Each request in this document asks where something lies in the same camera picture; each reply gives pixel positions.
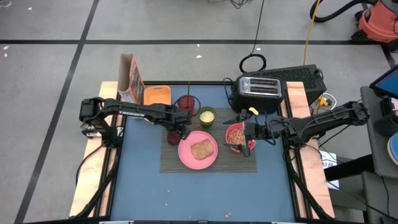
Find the pink plate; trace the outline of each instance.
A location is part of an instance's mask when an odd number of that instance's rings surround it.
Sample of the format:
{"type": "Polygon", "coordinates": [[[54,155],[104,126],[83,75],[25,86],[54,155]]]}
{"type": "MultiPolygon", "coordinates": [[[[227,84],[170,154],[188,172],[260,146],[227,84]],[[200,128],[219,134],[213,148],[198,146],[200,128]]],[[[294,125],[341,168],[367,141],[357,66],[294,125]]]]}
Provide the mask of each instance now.
{"type": "Polygon", "coordinates": [[[214,163],[218,154],[218,146],[216,140],[209,134],[204,131],[192,131],[186,140],[181,140],[178,145],[178,156],[180,157],[181,162],[191,169],[204,169],[209,167],[214,163]],[[204,159],[196,159],[194,158],[191,146],[202,142],[208,139],[213,146],[213,153],[211,156],[206,157],[204,159]]]}

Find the yellow cable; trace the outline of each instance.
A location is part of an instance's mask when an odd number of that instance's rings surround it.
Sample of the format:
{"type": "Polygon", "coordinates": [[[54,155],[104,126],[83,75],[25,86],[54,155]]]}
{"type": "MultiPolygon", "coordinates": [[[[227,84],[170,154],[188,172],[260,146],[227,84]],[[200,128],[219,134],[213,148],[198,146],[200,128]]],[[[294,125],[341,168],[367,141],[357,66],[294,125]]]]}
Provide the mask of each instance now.
{"type": "Polygon", "coordinates": [[[313,23],[314,23],[314,21],[315,21],[315,16],[317,16],[319,4],[320,4],[320,0],[317,1],[317,6],[315,6],[315,10],[314,10],[314,12],[313,12],[313,16],[312,16],[312,20],[311,20],[310,29],[308,30],[307,39],[306,39],[306,41],[305,41],[304,63],[303,63],[303,65],[305,65],[305,61],[307,60],[307,47],[308,47],[308,41],[310,40],[310,37],[311,37],[311,31],[312,31],[313,23]]]}

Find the pink bowl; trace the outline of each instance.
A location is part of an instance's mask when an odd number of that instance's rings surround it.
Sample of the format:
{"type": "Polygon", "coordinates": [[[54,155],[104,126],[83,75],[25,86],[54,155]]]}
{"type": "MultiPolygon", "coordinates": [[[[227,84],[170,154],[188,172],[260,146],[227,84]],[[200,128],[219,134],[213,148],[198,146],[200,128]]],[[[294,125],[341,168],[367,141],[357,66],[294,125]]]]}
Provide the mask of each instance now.
{"type": "MultiPolygon", "coordinates": [[[[236,129],[236,128],[243,128],[243,124],[242,123],[236,123],[236,124],[232,124],[225,133],[225,141],[229,144],[228,142],[228,136],[231,133],[232,130],[236,129]]],[[[256,141],[255,140],[251,140],[249,141],[249,148],[250,150],[254,149],[254,146],[256,145],[256,141]]],[[[235,149],[234,147],[229,147],[230,149],[232,149],[235,152],[241,152],[237,149],[235,149]]]]}

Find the straw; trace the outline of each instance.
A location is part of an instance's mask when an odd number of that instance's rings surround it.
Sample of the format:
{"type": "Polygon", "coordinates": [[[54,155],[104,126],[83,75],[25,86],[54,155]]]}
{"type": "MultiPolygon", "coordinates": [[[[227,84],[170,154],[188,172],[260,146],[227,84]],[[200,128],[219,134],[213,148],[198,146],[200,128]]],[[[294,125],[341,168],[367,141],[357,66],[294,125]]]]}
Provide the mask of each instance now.
{"type": "Polygon", "coordinates": [[[187,95],[187,105],[188,105],[188,100],[189,100],[189,90],[191,87],[191,81],[188,81],[188,95],[187,95]]]}

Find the computer monitor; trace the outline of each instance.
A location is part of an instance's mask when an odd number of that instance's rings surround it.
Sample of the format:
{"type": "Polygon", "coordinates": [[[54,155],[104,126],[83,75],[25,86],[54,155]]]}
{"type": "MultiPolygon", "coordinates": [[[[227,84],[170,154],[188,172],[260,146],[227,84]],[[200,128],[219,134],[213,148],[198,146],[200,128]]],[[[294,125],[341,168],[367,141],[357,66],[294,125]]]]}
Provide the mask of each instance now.
{"type": "Polygon", "coordinates": [[[378,94],[398,99],[398,65],[372,82],[370,88],[378,94]]]}

